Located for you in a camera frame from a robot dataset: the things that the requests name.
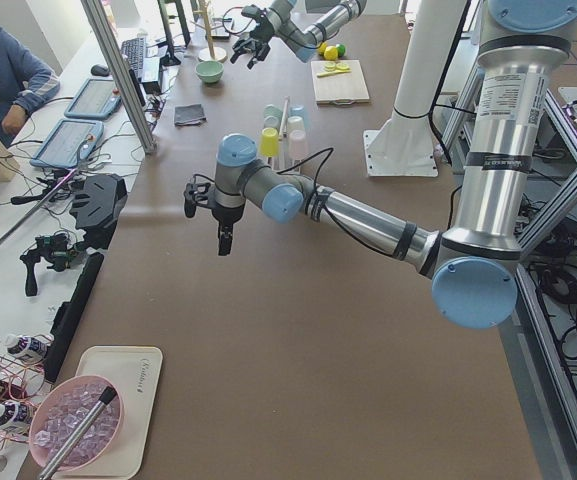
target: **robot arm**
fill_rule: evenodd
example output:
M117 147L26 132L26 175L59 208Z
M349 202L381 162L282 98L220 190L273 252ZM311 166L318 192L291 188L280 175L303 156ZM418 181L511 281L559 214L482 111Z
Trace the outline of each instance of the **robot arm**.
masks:
M489 0L484 7L478 62L485 78L461 201L448 231L428 232L311 179L279 175L256 159L256 145L243 135L222 141L214 185L199 192L189 184L187 213L196 206L212 210L224 255L246 199L279 222L302 211L431 277L433 299L449 320L471 328L497 325L515 307L513 274L521 254L515 221L550 74L568 57L577 20L577 0L539 4Z
M230 61L235 63L243 53L251 53L248 68L252 68L255 63L266 58L270 52L269 42L277 36L305 63L313 56L321 42L361 15L366 0L343 0L303 31L290 19L294 6L295 0L275 0L265 9L255 5L244 7L241 14L253 19L257 26L235 43Z

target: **pink bowl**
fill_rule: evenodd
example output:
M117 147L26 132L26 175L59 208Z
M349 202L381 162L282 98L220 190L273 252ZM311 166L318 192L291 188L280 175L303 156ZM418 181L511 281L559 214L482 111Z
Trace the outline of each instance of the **pink bowl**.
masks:
M35 440L37 438L37 433L44 430L46 422L50 420L49 419L50 410L53 407L56 407L62 403L62 399L63 399L64 394L66 394L66 393L72 394L72 392L75 390L75 388L83 387L83 386L86 386L86 385L91 384L91 383L102 383L102 384L105 384L107 386L114 387L114 385L112 385L112 383L108 379L106 379L102 376L99 376L99 375L82 375L79 377L73 377L70 380L66 380L61 385L56 387L53 391L51 391L48 394L48 396L46 397L46 399L41 403L41 405L39 406L37 411L35 412L35 415L32 419L32 423L30 425L30 432L28 435L29 436L29 442L28 443L29 443L29 448L30 448L30 454L35 459L35 462L37 462L40 466L43 467L48 462L50 449L36 445ZM121 395L120 395L119 391L117 391L117 399L113 400L111 402L112 405L115 405L116 403L119 404L119 418L118 418L117 426L115 427L115 431L113 432L108 443L106 443L102 448L100 448L99 451L95 453L94 457L92 457L87 462L82 463L80 465L76 465L76 466L64 466L64 465L62 465L59 468L59 471L74 471L74 470L80 469L86 465L89 465L90 463L94 462L100 455L102 455L108 449L108 447L112 444L113 440L117 437L117 433L119 432L119 430L121 428L121 424L122 424L122 420L123 420L123 416L124 416L124 405L123 405L123 401L121 399Z

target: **computer mouse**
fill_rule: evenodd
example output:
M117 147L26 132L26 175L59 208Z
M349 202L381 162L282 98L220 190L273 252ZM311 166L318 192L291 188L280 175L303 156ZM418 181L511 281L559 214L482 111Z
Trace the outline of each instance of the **computer mouse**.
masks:
M90 74L95 77L107 77L110 75L110 69L105 65L93 65L90 69Z

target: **keyboard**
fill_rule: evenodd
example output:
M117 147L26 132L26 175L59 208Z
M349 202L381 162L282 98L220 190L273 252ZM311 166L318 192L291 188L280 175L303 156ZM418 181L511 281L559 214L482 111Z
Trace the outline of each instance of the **keyboard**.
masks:
M130 38L121 43L121 54L128 58L130 68L140 81L144 71L146 52L146 37Z

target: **person's arm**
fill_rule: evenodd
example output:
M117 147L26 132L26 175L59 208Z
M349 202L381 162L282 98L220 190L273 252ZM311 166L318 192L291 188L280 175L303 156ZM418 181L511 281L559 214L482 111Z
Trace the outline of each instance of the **person's arm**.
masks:
M25 90L19 92L2 121L6 133L16 134L35 110L56 95L59 91L59 79L45 62L3 29L1 41L5 45L15 75L28 84Z

